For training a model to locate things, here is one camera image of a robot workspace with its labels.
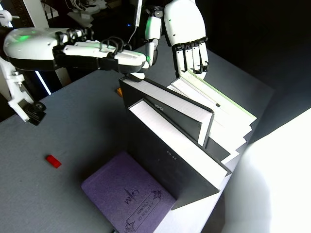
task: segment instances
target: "robotic arm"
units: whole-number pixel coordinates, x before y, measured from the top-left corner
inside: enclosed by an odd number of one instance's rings
[[[2,13],[7,16],[5,22],[12,20],[9,12]],[[13,30],[6,23],[2,24],[0,37],[5,39],[2,40],[0,65],[12,97],[10,106],[24,121],[33,124],[38,124],[44,116],[45,106],[32,100],[22,86],[23,76],[15,68],[38,71],[52,71],[60,67],[115,70],[141,81],[145,78],[144,71],[156,62],[163,20],[173,48],[177,77],[191,69],[204,78],[208,69],[207,39],[203,18],[194,0],[173,0],[165,7],[148,6],[147,13],[146,56],[125,50],[126,44],[118,37],[94,41],[91,29]]]

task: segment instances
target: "small red eraser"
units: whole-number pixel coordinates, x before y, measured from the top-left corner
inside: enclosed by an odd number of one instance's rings
[[[46,160],[53,165],[54,168],[59,168],[59,166],[61,166],[61,162],[59,162],[57,159],[55,159],[55,157],[53,155],[48,155],[46,157]]]

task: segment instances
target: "purple book cover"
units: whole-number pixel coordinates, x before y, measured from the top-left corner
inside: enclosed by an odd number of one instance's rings
[[[121,152],[82,183],[119,233],[152,233],[175,199],[130,155]]]

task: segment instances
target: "dark table surface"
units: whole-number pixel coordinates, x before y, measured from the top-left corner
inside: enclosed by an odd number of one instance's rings
[[[175,79],[175,70],[164,38],[158,50],[158,61],[147,76],[167,86]],[[257,116],[254,129],[272,89],[212,52],[209,60],[205,80]],[[46,97],[42,102],[47,115],[39,126],[18,116],[0,123],[1,232],[112,231],[80,185],[116,152],[126,149],[125,109],[115,92],[121,77],[114,71],[95,71]],[[61,161],[58,169],[45,161],[48,154]],[[171,211],[156,232],[200,232],[219,196]]]

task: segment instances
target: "green book edge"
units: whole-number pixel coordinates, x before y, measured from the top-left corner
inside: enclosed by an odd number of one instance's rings
[[[235,106],[237,106],[238,108],[240,108],[243,112],[245,112],[246,114],[248,114],[250,117],[254,117],[255,119],[257,119],[257,117],[255,117],[253,114],[251,114],[249,111],[247,111],[246,109],[242,108],[240,105],[238,105],[236,102],[234,102],[232,99],[230,99],[228,96],[224,95],[222,92],[220,92],[219,90],[217,90],[215,87],[213,87],[212,85],[210,85],[209,83],[207,83],[205,80],[200,79],[198,76],[196,76],[195,73],[193,73],[192,71],[188,70],[189,74],[191,74],[193,77],[195,77],[196,79],[200,80],[202,83],[204,83],[205,85],[207,85],[208,87],[210,87],[211,89],[213,89],[215,92],[217,92],[219,95],[221,95],[222,97],[224,97],[226,100],[230,101],[232,104],[234,104]]]

